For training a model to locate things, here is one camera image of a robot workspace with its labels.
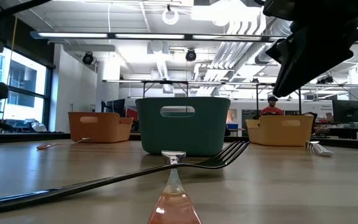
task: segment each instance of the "person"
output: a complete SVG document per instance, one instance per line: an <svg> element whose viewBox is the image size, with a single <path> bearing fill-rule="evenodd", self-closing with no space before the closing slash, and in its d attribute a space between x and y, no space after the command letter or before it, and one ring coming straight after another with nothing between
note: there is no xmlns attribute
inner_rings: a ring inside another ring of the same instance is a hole
<svg viewBox="0 0 358 224"><path fill-rule="evenodd" d="M276 107L276 102L278 101L276 97L271 96L267 99L267 101L268 107L263 109L260 112L260 115L284 115L284 112Z"/></svg>

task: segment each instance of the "fork handle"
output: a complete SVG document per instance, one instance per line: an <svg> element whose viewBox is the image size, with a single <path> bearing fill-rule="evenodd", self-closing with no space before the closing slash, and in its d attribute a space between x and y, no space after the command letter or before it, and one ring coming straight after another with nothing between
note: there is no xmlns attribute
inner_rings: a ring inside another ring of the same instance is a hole
<svg viewBox="0 0 358 224"><path fill-rule="evenodd" d="M142 171L132 172L128 174L117 175L114 177L107 177L98 180L91 180L82 182L79 184L68 185L64 187L58 187L48 190L40 190L36 192L11 195L0 197L0 212L8 212L11 210L20 209L23 207L37 205L41 203L47 203L52 200L63 198L69 195L77 194L87 190L95 189L105 185L113 184L123 180L131 179L134 177L140 177L142 175L152 174L155 172L168 170L172 168L180 167L180 164L165 165L160 167L154 167Z"/></svg>

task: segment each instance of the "black fork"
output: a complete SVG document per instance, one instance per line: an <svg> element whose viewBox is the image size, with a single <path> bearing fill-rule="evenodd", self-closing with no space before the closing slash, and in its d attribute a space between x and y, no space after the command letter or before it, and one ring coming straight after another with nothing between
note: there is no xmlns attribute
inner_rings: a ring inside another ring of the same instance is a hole
<svg viewBox="0 0 358 224"><path fill-rule="evenodd" d="M102 187L108 184L113 184L123 180L131 179L134 177L140 177L155 172L169 170L177 167L196 167L202 169L220 169L228 166L234 160L236 160L242 152L247 148L249 142L236 141L228 145L222 151L215 156L196 164L177 163L160 167L154 167L146 170L132 172L129 174L117 175L114 177L107 177L98 180L91 180L88 182L82 182L79 184L68 185L64 187L58 187L48 190L40 190L37 192L31 192L20 195L11 195L0 197L0 212L7 212L31 205L37 205L41 203L51 202L58 198L63 198L69 195L77 194L87 190Z"/></svg>

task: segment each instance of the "dome camera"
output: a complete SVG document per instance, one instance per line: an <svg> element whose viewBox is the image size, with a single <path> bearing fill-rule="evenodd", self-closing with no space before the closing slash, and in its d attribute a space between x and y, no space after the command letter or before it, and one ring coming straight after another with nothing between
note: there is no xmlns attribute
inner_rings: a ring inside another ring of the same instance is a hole
<svg viewBox="0 0 358 224"><path fill-rule="evenodd" d="M188 62L194 62L197 58L196 52L194 49L188 49L186 54L186 61Z"/></svg>
<svg viewBox="0 0 358 224"><path fill-rule="evenodd" d="M85 53L85 56L82 58L82 62L85 65L92 65L95 62L95 58L93 57L92 52Z"/></svg>

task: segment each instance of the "wooden table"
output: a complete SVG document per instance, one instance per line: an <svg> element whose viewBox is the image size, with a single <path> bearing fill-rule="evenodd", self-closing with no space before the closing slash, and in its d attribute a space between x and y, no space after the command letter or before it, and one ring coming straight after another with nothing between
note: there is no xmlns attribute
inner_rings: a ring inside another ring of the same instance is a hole
<svg viewBox="0 0 358 224"><path fill-rule="evenodd" d="M164 164L137 141L35 149L45 143L0 144L0 196ZM252 145L225 169L180 168L179 174L203 223L358 223L358 150L329 149L333 158L302 148ZM0 223L147 223L168 174L1 213Z"/></svg>

